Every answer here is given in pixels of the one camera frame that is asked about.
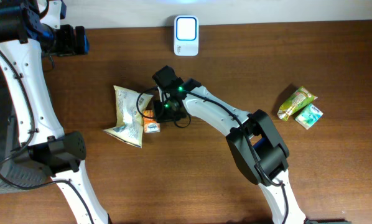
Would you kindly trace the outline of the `teal tissue pack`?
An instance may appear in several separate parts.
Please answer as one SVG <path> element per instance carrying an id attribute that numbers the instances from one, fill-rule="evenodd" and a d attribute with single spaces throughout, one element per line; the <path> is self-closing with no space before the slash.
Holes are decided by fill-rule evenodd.
<path id="1" fill-rule="evenodd" d="M 295 120 L 305 129 L 310 129 L 322 116 L 323 112 L 310 103 L 299 113 Z"/>

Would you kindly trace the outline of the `green snack tube packet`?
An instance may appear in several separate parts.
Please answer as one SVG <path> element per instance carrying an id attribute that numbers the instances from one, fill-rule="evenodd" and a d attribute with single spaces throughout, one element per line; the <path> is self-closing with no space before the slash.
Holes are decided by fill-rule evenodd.
<path id="1" fill-rule="evenodd" d="M 298 88 L 288 99 L 279 107 L 277 116 L 283 121 L 287 121 L 291 115 L 307 106 L 317 99 L 313 93 L 304 86 Z"/>

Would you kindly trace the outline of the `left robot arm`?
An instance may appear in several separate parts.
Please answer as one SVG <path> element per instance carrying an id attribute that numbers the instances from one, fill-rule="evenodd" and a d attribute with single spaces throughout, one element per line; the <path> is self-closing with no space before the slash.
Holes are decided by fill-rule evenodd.
<path id="1" fill-rule="evenodd" d="M 45 82 L 44 57 L 86 55 L 82 26 L 63 25 L 63 1 L 0 1 L 0 194 L 49 185 L 78 223 L 109 223 L 86 173 L 86 146 L 65 133 Z"/>

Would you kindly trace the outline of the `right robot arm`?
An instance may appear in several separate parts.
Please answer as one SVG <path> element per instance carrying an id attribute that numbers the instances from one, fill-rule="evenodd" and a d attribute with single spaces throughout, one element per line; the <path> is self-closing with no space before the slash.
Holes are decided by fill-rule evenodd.
<path id="1" fill-rule="evenodd" d="M 221 132 L 238 170 L 262 190 L 273 223 L 307 223 L 289 180 L 289 149 L 272 119 L 262 110 L 239 110 L 212 95 L 194 79 L 186 82 L 165 66 L 153 75 L 160 93 L 158 122 L 199 118 Z"/>

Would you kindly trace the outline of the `orange small carton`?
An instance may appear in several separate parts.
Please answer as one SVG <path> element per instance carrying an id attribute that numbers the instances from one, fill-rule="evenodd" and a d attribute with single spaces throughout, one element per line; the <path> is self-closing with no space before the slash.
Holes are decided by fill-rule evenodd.
<path id="1" fill-rule="evenodd" d="M 154 119 L 151 119 L 153 117 L 154 113 L 152 110 L 145 110 L 143 112 L 143 128 L 144 133 L 151 134 L 151 133 L 159 133 L 160 132 L 160 124 L 157 123 Z"/>

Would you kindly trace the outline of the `beige snack bag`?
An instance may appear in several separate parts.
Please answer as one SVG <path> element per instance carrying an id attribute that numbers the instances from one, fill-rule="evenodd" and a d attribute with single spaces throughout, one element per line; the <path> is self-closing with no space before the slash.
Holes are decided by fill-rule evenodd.
<path id="1" fill-rule="evenodd" d="M 113 128 L 104 129 L 103 131 L 110 136 L 130 144 L 132 146 L 142 148 L 143 134 L 143 113 L 152 95 L 140 93 L 114 85 L 115 103 L 116 103 L 116 126 Z"/>

